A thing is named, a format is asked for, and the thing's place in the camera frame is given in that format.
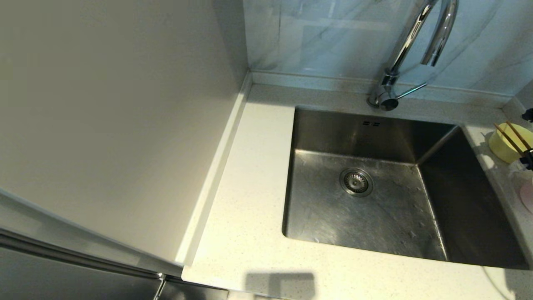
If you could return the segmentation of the stainless steel sink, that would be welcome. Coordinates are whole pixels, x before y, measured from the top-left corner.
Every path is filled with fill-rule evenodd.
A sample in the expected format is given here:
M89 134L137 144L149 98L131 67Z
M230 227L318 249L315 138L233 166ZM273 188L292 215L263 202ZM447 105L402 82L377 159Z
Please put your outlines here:
M348 195L344 169L371 175ZM297 108L282 233L411 258L532 270L458 125Z

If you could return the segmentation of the grey tall cabinet door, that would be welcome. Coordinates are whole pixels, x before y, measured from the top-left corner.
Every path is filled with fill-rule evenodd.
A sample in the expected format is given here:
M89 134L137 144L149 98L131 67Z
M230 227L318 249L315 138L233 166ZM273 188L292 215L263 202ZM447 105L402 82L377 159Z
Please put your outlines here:
M0 247L0 300L153 300L159 279L132 277ZM227 300L229 292L167 280L160 300Z

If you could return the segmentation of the chrome gooseneck faucet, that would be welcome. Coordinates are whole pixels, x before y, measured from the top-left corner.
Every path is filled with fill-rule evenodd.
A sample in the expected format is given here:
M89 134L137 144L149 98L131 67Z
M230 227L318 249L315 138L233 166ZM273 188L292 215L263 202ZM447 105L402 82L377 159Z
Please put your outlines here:
M392 56L388 63L385 64L381 79L376 83L366 99L367 104L372 108L383 111L395 110L399 105L400 99L428 85L428 82L424 82L401 94L395 91L396 82L401 74L400 68L413 48L424 23L438 2L441 2L438 20L428 47L421 59L421 64L425 66L434 67L437 64L451 35L458 13L459 0L423 0L421 8L414 15L412 21L408 23L396 43Z

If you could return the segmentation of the chrome cabinet trim strip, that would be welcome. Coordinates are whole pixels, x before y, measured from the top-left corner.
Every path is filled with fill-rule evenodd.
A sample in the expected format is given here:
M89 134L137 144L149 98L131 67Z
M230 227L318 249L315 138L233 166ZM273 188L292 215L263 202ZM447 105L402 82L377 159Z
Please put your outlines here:
M161 276L164 276L173 279L181 279L181 272L177 271L177 266L170 269L169 272L165 272L162 269L157 272L146 268L130 266L121 262L105 260L92 255L82 254L4 229L0 229L0 247L47 260L55 260L61 263L93 268L100 271L114 272L132 277L158 279Z

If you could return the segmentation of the pale pink bowl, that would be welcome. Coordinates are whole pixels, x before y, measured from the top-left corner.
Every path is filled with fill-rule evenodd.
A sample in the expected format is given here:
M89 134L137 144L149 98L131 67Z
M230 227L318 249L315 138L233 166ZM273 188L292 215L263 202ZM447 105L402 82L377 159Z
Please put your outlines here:
M518 195L525 209L533 215L533 178L527 179L521 185Z

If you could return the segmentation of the beige tall cabinet side panel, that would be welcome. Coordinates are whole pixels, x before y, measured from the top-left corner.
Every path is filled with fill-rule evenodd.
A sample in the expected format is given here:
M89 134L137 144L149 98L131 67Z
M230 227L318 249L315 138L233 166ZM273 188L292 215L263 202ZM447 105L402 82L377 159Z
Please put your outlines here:
M0 189L192 262L244 93L243 0L0 0Z

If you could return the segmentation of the round metal sink strainer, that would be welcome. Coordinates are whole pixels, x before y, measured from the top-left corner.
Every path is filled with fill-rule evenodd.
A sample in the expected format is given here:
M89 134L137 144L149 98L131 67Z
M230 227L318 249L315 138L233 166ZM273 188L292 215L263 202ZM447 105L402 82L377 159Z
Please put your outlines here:
M360 168L344 169L339 175L341 188L350 196L363 198L374 190L374 181L369 173Z

